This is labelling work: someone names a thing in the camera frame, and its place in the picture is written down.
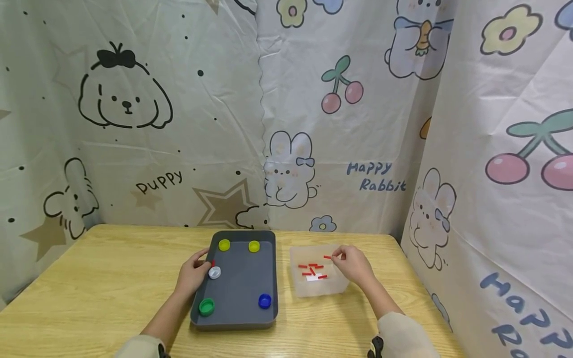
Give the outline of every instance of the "yellow bottle cap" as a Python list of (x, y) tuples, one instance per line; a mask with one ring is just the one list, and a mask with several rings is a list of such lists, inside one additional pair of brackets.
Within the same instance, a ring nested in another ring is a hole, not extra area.
[(261, 244), (258, 243), (258, 241), (251, 241), (249, 242), (249, 251), (251, 251), (252, 253), (258, 252), (258, 250), (261, 248)]
[(219, 241), (219, 250), (227, 251), (231, 248), (231, 242), (227, 239)]

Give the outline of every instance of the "hand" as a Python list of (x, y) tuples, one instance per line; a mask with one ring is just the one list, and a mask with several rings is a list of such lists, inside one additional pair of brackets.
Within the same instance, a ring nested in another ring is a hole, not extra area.
[(211, 268), (211, 262), (199, 260), (199, 258), (205, 255), (208, 251), (209, 248), (198, 251), (183, 263), (179, 271), (177, 284), (175, 285), (175, 294), (180, 294), (185, 299), (190, 299), (195, 291), (197, 291), (205, 279), (205, 275)]
[(360, 286), (370, 278), (375, 278), (370, 262), (356, 246), (342, 245), (331, 256), (336, 267), (355, 284)]

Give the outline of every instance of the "wrinkled cloth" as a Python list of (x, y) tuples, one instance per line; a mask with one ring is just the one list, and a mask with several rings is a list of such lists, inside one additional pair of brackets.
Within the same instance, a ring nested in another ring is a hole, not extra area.
[(384, 358), (439, 358), (422, 326), (403, 314), (390, 312), (382, 316), (378, 332), (384, 341)]
[(138, 335), (128, 340), (115, 354), (115, 358), (170, 358), (160, 339)]

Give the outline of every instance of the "white bottle cap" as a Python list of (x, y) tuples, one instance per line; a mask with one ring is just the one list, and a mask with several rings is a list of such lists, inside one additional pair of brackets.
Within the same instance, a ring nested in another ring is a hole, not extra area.
[(219, 278), (220, 275), (221, 275), (221, 268), (219, 266), (213, 266), (209, 269), (209, 278), (211, 280)]

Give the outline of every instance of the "curtain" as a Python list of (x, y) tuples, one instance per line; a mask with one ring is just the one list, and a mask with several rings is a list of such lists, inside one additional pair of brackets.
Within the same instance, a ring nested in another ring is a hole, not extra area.
[(573, 356), (572, 29), (458, 5), (402, 247), (471, 357)]
[(0, 304), (101, 222), (390, 233), (468, 356), (573, 356), (573, 1), (0, 14)]

